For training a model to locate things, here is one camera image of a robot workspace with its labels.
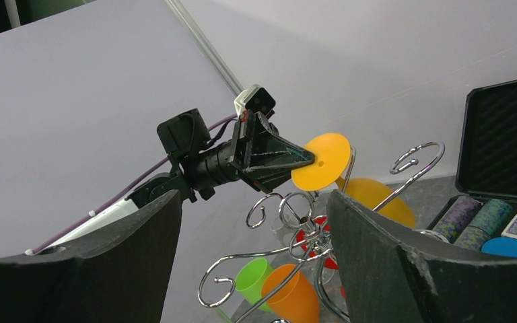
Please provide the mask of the yellow plastic wine glass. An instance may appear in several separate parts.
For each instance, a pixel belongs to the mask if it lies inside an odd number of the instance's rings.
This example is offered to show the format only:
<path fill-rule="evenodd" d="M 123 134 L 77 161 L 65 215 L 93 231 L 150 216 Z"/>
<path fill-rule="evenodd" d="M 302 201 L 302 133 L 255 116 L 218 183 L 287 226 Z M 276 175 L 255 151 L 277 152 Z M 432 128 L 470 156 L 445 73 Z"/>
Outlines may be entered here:
<path fill-rule="evenodd" d="M 341 175 L 352 155 L 348 139 L 339 133 L 325 133 L 309 141 L 305 149 L 314 154 L 314 162 L 291 171 L 294 185 L 303 191 L 321 190 L 331 184 L 343 188 L 345 180 Z M 391 188 L 371 178 L 351 178 L 346 186 L 346 195 L 369 209 L 377 206 L 392 192 Z M 390 201 L 378 213 L 411 229 L 415 227 L 412 210 L 399 197 Z"/>

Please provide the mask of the blue round chip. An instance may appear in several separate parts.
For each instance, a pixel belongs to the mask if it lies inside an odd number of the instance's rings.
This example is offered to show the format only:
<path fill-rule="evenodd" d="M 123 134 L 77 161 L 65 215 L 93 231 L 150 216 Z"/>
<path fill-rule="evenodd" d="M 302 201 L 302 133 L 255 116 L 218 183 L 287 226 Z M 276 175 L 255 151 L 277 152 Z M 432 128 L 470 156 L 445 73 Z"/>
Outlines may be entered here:
<path fill-rule="evenodd" d="M 481 247 L 482 253 L 517 258 L 517 240 L 509 237 L 493 238 Z"/>

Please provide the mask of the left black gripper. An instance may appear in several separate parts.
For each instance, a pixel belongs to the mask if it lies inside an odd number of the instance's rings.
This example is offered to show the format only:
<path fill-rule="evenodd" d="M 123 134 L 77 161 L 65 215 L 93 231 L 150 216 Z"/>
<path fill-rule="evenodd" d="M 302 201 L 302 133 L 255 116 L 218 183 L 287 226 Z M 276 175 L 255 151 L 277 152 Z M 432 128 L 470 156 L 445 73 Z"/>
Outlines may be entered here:
<path fill-rule="evenodd" d="M 237 177 L 265 193 L 288 181 L 292 170 L 314 163 L 311 151 L 280 137 L 263 113 L 252 110 L 236 121 L 231 148 L 229 165 Z"/>

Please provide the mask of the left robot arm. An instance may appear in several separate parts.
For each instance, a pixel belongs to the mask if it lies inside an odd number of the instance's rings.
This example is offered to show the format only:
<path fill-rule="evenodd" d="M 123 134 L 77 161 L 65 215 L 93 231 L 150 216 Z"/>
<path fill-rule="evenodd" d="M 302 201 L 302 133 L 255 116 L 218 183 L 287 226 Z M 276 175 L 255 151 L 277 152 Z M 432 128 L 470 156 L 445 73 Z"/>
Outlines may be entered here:
<path fill-rule="evenodd" d="M 247 110 L 213 124 L 211 137 L 197 109 L 158 126 L 167 156 L 114 198 L 39 247 L 68 242 L 142 209 L 170 190 L 182 201 L 209 200 L 215 188 L 241 180 L 257 192 L 271 193 L 291 171 L 314 163 L 314 154 L 279 136 L 270 112 Z"/>

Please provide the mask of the black poker chip case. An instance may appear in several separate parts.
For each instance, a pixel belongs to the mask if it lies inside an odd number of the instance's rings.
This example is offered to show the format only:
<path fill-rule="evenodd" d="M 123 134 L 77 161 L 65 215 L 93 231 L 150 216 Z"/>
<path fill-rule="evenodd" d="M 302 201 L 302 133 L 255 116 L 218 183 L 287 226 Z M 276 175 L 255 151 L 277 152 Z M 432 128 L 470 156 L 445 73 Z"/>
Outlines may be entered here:
<path fill-rule="evenodd" d="M 466 97 L 460 152 L 451 197 L 428 225 L 433 229 L 467 196 L 480 205 L 497 199 L 512 210 L 492 233 L 498 238 L 517 216 L 517 80 L 472 89 Z"/>

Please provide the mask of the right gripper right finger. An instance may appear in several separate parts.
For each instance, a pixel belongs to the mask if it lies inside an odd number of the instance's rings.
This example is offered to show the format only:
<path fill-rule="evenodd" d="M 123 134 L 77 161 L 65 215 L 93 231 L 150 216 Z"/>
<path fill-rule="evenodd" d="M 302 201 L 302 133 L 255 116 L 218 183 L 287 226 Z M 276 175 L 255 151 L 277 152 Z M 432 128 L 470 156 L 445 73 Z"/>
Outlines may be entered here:
<path fill-rule="evenodd" d="M 517 258 L 433 239 L 338 190 L 326 214 L 352 322 L 517 322 Z"/>

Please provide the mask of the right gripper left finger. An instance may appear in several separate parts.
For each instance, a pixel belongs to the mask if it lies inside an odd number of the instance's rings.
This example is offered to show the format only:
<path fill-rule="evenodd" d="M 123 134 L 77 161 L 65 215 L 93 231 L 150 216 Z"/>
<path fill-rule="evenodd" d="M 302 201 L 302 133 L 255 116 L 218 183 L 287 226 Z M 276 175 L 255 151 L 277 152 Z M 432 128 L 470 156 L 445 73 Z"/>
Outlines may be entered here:
<path fill-rule="evenodd" d="M 181 223 L 173 190 L 50 252 L 0 258 L 0 322 L 159 322 Z"/>

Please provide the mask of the green plastic wine glass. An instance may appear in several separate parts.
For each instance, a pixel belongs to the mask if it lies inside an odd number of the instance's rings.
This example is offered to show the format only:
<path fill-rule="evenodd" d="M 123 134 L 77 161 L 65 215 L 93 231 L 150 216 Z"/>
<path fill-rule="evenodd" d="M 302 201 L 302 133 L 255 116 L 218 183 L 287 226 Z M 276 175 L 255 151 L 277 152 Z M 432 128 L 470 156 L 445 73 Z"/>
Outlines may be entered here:
<path fill-rule="evenodd" d="M 261 290 L 273 272 L 266 258 L 255 258 L 245 264 L 235 278 L 235 290 L 251 305 L 261 299 Z"/>

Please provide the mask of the orange plastic wine glass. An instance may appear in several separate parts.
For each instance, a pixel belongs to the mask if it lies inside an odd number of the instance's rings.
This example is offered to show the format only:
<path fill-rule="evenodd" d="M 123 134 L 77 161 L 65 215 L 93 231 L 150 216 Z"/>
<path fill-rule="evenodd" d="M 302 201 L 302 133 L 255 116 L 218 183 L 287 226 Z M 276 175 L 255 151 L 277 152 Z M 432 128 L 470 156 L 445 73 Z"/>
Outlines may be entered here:
<path fill-rule="evenodd" d="M 284 264 L 276 268 L 263 283 L 261 295 L 264 297 L 276 288 L 295 267 L 294 264 Z M 320 309 L 316 292 L 301 271 L 298 271 L 266 303 L 279 317 L 292 323 L 319 322 Z"/>

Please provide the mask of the red plastic wine glass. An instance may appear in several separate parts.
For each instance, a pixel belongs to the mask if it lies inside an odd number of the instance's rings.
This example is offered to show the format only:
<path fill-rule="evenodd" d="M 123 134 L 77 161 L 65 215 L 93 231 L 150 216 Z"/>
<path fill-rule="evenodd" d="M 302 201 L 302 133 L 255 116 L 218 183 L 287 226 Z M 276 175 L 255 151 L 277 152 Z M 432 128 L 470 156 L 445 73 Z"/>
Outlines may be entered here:
<path fill-rule="evenodd" d="M 312 249 L 307 258 L 321 260 L 321 254 L 333 247 L 330 228 L 328 221 L 326 220 L 326 215 L 315 216 L 313 222 L 319 226 L 320 233 L 314 237 L 314 234 L 311 233 L 311 230 L 307 224 L 305 228 L 298 230 L 294 239 L 294 243 L 304 242 L 300 246 L 303 251 L 306 251 L 308 247 L 311 246 Z M 332 284 L 332 280 L 337 277 L 339 270 L 333 251 L 327 252 L 325 256 L 326 258 L 322 261 L 322 270 L 319 274 L 321 285 L 324 287 L 326 287 L 328 284 Z"/>

